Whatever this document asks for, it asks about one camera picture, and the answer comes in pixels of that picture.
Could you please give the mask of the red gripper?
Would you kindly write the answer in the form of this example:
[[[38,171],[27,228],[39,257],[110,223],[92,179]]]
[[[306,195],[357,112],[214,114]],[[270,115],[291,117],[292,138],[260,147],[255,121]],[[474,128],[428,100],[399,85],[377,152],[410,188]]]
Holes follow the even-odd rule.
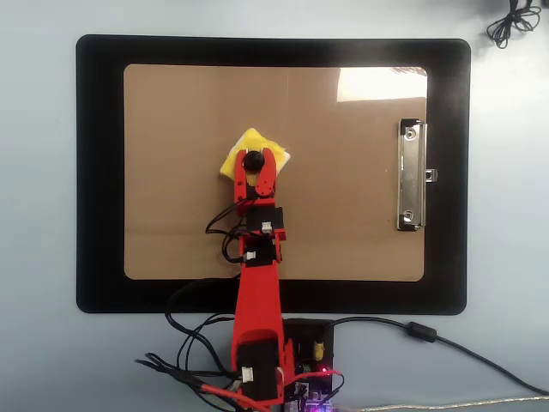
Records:
[[[264,163],[259,172],[255,190],[259,197],[268,198],[247,198],[247,179],[244,169],[244,158],[247,155],[247,150],[239,150],[235,160],[234,168],[234,202],[233,205],[237,211],[237,215],[244,216],[249,209],[261,207],[274,207],[275,199],[272,197],[275,193],[275,185],[277,179],[276,159],[273,152],[269,148],[262,150]]]

